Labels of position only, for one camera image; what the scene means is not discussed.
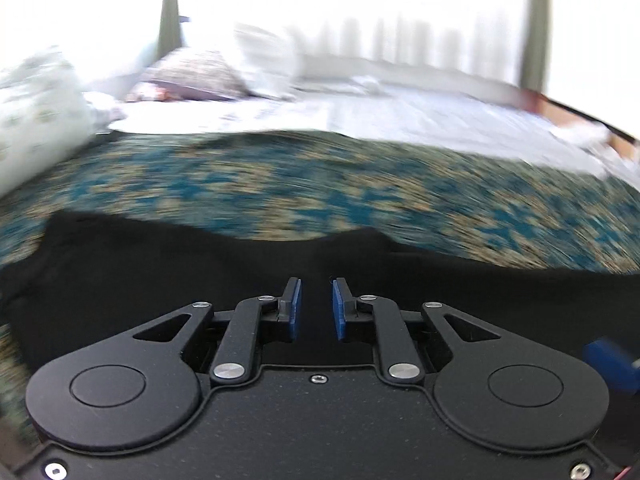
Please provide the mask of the green right curtain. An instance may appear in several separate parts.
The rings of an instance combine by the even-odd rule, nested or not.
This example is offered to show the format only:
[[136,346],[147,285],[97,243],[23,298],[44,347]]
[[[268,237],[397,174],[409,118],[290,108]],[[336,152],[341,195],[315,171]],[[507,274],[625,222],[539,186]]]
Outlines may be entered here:
[[541,93],[546,82],[551,0],[528,0],[520,87]]

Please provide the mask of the white sheer curtain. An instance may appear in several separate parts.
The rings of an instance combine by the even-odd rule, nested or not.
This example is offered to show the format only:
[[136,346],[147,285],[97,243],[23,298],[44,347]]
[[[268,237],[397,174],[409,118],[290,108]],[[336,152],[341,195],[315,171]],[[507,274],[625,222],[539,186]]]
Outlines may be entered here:
[[529,0],[178,0],[191,38],[253,25],[307,56],[434,67],[516,84]]

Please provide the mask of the white crumpled cloth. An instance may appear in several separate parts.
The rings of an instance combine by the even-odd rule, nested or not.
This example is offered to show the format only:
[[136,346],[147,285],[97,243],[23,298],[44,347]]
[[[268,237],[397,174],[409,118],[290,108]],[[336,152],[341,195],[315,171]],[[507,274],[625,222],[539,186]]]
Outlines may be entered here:
[[620,154],[612,147],[612,132],[602,124],[574,122],[574,124],[556,126],[553,135],[560,141],[580,148],[588,154],[603,160],[621,160]]

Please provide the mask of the black pants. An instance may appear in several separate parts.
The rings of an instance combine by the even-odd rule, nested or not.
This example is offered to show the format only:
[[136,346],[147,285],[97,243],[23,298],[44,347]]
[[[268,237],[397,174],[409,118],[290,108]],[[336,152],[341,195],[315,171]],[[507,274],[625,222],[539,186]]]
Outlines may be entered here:
[[1,272],[1,314],[36,370],[63,354],[195,301],[227,310],[303,283],[294,344],[270,363],[348,364],[363,344],[337,341],[331,282],[416,310],[439,301],[579,356],[600,337],[639,342],[639,278],[568,269],[493,266],[395,242],[374,229],[314,240],[238,240],[178,224],[109,214],[52,214],[37,249]]

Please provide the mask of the green curtain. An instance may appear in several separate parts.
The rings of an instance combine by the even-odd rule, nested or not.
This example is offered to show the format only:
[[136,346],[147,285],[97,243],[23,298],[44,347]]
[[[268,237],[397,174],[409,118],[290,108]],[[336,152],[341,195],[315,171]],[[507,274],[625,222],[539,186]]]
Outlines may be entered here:
[[546,82],[551,0],[528,0],[520,87],[541,93]]
[[160,26],[156,42],[155,58],[160,60],[182,46],[182,33],[178,0],[163,0],[160,10]]

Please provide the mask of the white green floral pillow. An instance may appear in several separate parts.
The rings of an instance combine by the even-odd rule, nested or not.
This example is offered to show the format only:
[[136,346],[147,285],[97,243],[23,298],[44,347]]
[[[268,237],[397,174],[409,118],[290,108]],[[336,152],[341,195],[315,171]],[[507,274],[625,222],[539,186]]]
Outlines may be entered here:
[[70,63],[50,52],[1,81],[1,194],[75,154],[96,133]]

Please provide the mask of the white bed sheet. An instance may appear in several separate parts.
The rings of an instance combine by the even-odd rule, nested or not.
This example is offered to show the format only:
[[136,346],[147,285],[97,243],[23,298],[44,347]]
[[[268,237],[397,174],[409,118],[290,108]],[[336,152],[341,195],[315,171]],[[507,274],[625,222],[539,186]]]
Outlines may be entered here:
[[386,88],[371,96],[346,87],[302,92],[292,101],[142,101],[108,103],[100,125],[133,134],[324,131],[353,139],[446,148],[592,174],[604,162],[561,138],[547,118],[461,93]]

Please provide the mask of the green left curtain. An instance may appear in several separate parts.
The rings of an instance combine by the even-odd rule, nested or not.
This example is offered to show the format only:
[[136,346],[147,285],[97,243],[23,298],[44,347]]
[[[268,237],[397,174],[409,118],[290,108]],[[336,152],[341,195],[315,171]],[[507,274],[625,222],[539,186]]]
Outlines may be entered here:
[[163,0],[160,10],[160,26],[156,42],[155,58],[160,60],[182,46],[182,33],[178,0]]

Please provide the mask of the wooden bed frame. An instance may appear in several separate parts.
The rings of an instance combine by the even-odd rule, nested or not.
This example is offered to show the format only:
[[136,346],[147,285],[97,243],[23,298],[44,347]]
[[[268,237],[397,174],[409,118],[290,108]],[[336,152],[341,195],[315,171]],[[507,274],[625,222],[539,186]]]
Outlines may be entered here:
[[[529,108],[532,112],[544,119],[548,119],[552,123],[551,132],[556,126],[574,124],[574,122],[591,122],[592,124],[605,125],[604,122],[599,122],[586,114],[570,110],[565,105],[555,103],[538,92],[530,92],[528,100]],[[639,161],[639,141],[611,126],[605,125],[605,127],[612,132],[610,143],[618,151],[620,157],[625,162],[634,162],[636,164]]]

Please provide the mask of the teal gold patterned bedspread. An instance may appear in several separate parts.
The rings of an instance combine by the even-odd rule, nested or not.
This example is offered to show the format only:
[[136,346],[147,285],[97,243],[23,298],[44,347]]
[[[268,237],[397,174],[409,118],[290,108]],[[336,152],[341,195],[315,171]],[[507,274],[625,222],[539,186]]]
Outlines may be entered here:
[[[1,272],[37,249],[60,211],[263,242],[374,229],[504,268],[639,277],[639,194],[621,180],[327,132],[123,136],[87,148],[2,200]],[[1,315],[1,419],[27,444],[33,371]]]

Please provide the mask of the purple floral pillow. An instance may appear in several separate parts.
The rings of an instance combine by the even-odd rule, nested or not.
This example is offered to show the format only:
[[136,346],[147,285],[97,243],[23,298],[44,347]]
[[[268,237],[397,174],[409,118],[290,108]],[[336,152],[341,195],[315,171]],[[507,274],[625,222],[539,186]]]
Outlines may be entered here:
[[217,50],[178,48],[148,67],[140,81],[191,101],[229,101],[248,97],[240,75]]

